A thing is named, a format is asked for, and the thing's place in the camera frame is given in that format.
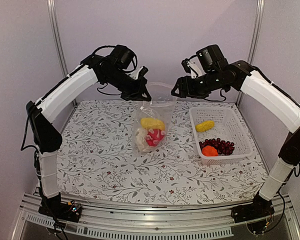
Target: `grape cluster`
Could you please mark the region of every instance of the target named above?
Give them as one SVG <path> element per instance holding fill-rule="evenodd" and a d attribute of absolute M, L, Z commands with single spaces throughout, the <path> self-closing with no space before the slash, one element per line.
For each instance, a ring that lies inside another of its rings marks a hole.
<path fill-rule="evenodd" d="M 199 142 L 200 149 L 202 150 L 205 146 L 214 147 L 219 155 L 229 156 L 235 150 L 235 144 L 233 142 L 221 140 L 219 137 L 217 139 L 206 139 L 204 142 Z"/>

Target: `leaf pattern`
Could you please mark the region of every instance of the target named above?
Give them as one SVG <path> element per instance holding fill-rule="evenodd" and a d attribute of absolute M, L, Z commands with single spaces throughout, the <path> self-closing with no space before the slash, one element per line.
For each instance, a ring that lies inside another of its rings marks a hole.
<path fill-rule="evenodd" d="M 63 131 L 57 158 L 62 193 L 140 204 L 201 205 L 250 200 L 267 178 L 247 125 L 233 103 L 177 102 L 159 148 L 132 148 L 138 103 L 82 101 Z M 201 165 L 189 117 L 197 106 L 232 108 L 253 147 L 240 162 Z"/>

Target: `basket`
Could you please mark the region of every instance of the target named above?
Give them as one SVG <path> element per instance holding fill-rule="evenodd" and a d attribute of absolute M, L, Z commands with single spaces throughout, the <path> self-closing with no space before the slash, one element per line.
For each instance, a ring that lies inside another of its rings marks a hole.
<path fill-rule="evenodd" d="M 201 157 L 202 164 L 215 165 L 237 163 L 253 153 L 248 136 L 245 134 L 236 113 L 231 108 L 219 106 L 192 107 L 189 110 L 189 115 L 195 144 L 198 154 Z M 204 132 L 197 132 L 196 125 L 208 120 L 214 121 L 214 127 Z M 199 142 L 204 142 L 205 139 L 216 138 L 234 142 L 235 149 L 233 153 L 228 156 L 203 155 L 201 153 Z"/>

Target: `white robotic arm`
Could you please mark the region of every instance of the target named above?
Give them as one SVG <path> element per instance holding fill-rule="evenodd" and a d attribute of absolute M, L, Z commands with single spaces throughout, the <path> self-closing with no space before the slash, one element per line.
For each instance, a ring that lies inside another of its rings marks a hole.
<path fill-rule="evenodd" d="M 147 79 L 144 78 L 148 69 L 144 66 L 137 69 L 137 56 L 126 46 L 111 47 L 113 51 L 105 57 L 95 54 L 103 47 L 97 48 L 48 93 L 35 103 L 30 101 L 26 105 L 27 122 L 30 122 L 37 149 L 34 165 L 40 181 L 41 214 L 78 222 L 81 213 L 78 207 L 69 211 L 69 206 L 61 203 L 57 184 L 57 153 L 62 136 L 52 125 L 59 113 L 80 93 L 97 82 L 113 85 L 121 92 L 121 98 L 126 101 L 151 100 L 146 88 Z M 124 70 L 131 62 L 134 69 Z"/>
<path fill-rule="evenodd" d="M 198 57 L 205 71 L 204 75 L 198 66 L 190 61 L 194 57 Z M 181 64 L 185 72 L 191 76 L 180 77 L 171 91 L 172 95 L 180 98 L 206 99 L 214 90 L 228 92 L 232 87 L 265 106 L 289 130 L 278 159 L 254 197 L 253 203 L 234 207 L 231 216 L 237 223 L 273 214 L 271 199 L 289 180 L 294 167 L 300 162 L 300 104 L 271 82 L 257 67 L 242 60 L 228 64 L 217 45 L 210 45 L 197 51 L 196 55 L 190 59 L 186 58 Z M 259 233 L 265 231 L 264 228 L 258 230 Z"/>

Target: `clear plastic bag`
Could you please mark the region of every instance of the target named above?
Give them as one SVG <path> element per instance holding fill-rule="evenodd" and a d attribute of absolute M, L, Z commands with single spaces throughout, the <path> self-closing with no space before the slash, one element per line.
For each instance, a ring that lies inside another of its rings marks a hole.
<path fill-rule="evenodd" d="M 152 82 L 146 87 L 152 101 L 139 103 L 133 125 L 134 147 L 141 154 L 153 151 L 165 140 L 177 102 L 171 96 L 171 85 Z"/>

